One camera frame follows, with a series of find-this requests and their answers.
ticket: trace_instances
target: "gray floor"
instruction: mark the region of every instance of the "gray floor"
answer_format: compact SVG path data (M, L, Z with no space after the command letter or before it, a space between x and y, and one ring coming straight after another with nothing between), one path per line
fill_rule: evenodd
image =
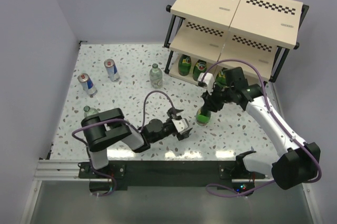
M312 223L302 186L269 185L248 198L204 188L131 187L93 197L88 182L44 182L32 223Z

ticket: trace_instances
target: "black and white checkered strip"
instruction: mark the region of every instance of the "black and white checkered strip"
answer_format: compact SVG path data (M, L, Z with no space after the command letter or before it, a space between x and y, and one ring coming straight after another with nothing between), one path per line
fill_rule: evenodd
M199 30L201 32L205 32L205 33L208 33L208 34L211 34L211 35L214 35L214 36L222 37L222 35L224 34L223 31L213 29L213 28L208 28L208 27L205 27L205 26L201 26L199 24L191 23L191 22L188 22L186 27L189 27L189 28L195 29L195 30Z
M245 44L248 46L252 46L253 48L257 49L262 49L262 50L267 50L268 52L272 52L272 46L266 45L266 44L261 44L246 38L243 38L241 36L234 35L232 38L233 41L237 41L238 43Z
M259 0L247 0L246 2L249 4L251 3L253 5L257 5L259 7L271 9L273 11L284 12L286 14L295 15L295 11L296 11L296 8L284 7L282 5L276 5L275 3L264 2L264 1L259 1Z

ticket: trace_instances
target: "table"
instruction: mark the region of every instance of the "table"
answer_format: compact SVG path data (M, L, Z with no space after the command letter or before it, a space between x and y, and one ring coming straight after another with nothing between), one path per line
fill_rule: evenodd
M89 105L99 111L121 108L125 119L138 127L142 123L143 101L153 90L149 71L153 63L164 70L169 50L160 44L111 44L82 45L55 133L50 159L87 159L85 146L72 138L72 131L81 127L83 107ZM103 62L112 58L116 62L121 79L111 82ZM86 95L77 77L88 73L98 89L94 97ZM178 141L167 137L151 145L148 151L133 153L127 145L118 142L108 148L110 160L234 160L235 156L256 150L262 156L277 159L276 151L264 131L241 107L226 104L218 113L212 113L210 123L201 127L195 123L195 114L203 105L200 97L204 89L163 73L163 88L177 109L184 109L182 116L193 125L188 139ZM270 84L267 95L276 107ZM157 118L166 120L169 102L163 95L154 94L146 106L146 123Z

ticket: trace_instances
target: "can top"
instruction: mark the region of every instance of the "can top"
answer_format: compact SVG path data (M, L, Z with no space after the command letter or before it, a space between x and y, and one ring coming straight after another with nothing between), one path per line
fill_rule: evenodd
M88 111L90 110L90 106L85 106L85 107L83 108L83 110L84 110L85 112L88 112Z
M87 82L89 80L89 75L87 73L81 73L77 79L79 82Z
M111 58L107 59L104 61L104 66L105 67L113 67L115 65L115 61L113 61Z

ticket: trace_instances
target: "red bull can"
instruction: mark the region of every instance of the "red bull can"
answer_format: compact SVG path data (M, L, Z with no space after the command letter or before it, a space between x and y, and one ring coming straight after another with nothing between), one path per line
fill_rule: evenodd
M87 73L81 73L77 77L77 79L81 83L83 90L86 92L86 94L90 96L94 96L95 94L97 94L97 89Z
M107 59L106 61L104 61L104 66L111 81L115 82L119 80L120 75L117 71L115 61L113 61L112 59Z

